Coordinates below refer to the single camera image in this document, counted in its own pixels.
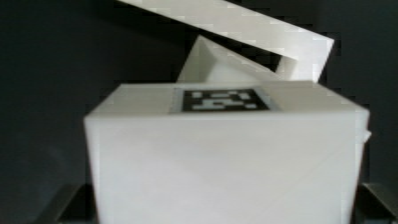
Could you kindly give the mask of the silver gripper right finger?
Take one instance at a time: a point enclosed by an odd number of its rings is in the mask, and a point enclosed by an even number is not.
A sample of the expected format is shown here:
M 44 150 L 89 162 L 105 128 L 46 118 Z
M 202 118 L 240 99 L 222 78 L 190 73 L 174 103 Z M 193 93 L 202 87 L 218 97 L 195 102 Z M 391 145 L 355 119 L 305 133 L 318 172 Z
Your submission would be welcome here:
M 398 197 L 382 184 L 357 187 L 352 224 L 398 224 Z

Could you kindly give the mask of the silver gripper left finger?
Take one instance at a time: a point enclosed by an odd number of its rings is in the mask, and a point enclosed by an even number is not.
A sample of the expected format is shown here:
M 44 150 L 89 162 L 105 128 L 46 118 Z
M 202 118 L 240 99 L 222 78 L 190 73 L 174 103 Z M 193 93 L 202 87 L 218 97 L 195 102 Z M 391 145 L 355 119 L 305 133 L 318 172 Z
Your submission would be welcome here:
M 92 185 L 66 185 L 46 205 L 37 224 L 98 224 Z

